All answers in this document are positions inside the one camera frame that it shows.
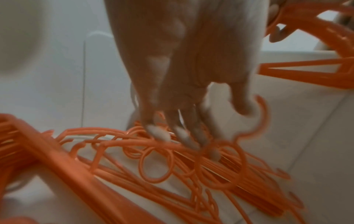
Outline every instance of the white floor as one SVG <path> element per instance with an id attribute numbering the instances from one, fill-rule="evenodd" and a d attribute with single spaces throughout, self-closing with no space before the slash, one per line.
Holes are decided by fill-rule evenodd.
<path id="1" fill-rule="evenodd" d="M 117 63 L 119 58 L 113 40 L 109 35 L 94 34 L 86 40 L 85 48 L 83 111 L 80 113 L 80 107 L 73 108 L 75 117 L 70 120 L 52 120 L 53 127 L 50 128 L 56 128 L 55 124 L 58 124 L 61 131 L 82 122 L 84 126 L 125 129 L 134 112 L 134 106 L 131 104 L 129 80 L 121 63 Z M 333 57 L 335 55 L 331 52 L 264 52 L 262 61 Z M 334 68 L 311 69 L 331 71 Z M 13 83 L 13 90 L 1 91 L 9 96 L 15 90 L 16 85 Z M 252 127 L 257 119 L 240 118 L 231 107 L 225 108 L 228 105 L 226 90 L 224 86 L 212 87 L 213 109 L 226 134 L 233 135 L 239 130 Z M 260 138 L 243 142 L 244 149 L 292 175 L 293 181 L 287 185 L 304 201 L 304 216 L 308 223 L 353 222 L 350 212 L 354 199 L 354 193 L 350 191 L 354 187 L 354 163 L 351 162 L 354 154 L 353 92 L 263 76 L 254 78 L 252 91 L 267 100 L 272 122 Z M 0 112 L 10 113 L 9 109 L 10 107 Z M 48 113 L 44 108 L 41 110 L 43 114 Z M 44 124 L 40 117 L 27 118 L 26 114 L 28 113 L 19 113 L 18 116 L 29 119 L 40 130 L 48 128 L 48 124 Z M 5 195 L 0 218 L 26 215 L 40 223 L 103 223 L 43 167 L 32 168 L 19 178 L 19 181 L 23 180 L 28 180 L 24 188 Z M 150 206 L 149 202 L 132 194 L 125 194 L 133 201 L 140 201 L 144 208 L 166 223 L 181 223 L 172 220 L 167 213 L 157 214 L 162 208 Z M 271 219 L 245 203 L 242 205 L 251 215 L 254 224 L 292 223 L 291 218 Z M 240 215 L 227 204 L 221 205 L 221 216 L 225 224 L 243 223 Z"/>

